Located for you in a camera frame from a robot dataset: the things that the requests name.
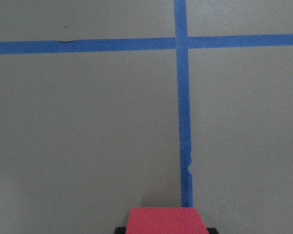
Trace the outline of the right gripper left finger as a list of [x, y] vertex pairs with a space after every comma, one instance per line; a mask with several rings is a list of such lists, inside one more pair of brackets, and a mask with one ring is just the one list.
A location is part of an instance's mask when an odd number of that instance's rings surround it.
[[114, 230], [114, 234], [125, 234], [125, 233], [126, 233], [126, 226], [116, 227]]

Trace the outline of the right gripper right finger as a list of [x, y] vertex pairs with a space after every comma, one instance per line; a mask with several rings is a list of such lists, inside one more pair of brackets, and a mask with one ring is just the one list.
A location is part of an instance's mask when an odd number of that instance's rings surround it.
[[215, 227], [207, 227], [209, 234], [219, 234], [218, 230]]

